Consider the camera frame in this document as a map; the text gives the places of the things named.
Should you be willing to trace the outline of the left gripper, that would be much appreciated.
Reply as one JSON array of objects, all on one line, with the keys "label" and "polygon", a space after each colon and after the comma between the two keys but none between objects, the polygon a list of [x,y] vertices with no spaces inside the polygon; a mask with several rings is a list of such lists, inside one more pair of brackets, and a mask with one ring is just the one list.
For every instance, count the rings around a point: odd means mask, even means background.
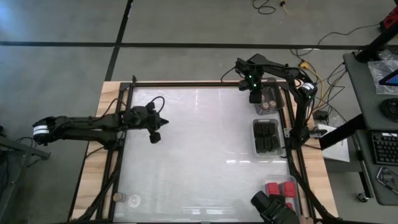
[{"label": "left gripper", "polygon": [[153,106],[134,106],[124,112],[123,124],[128,129],[157,130],[169,123],[169,120],[157,115]]}]

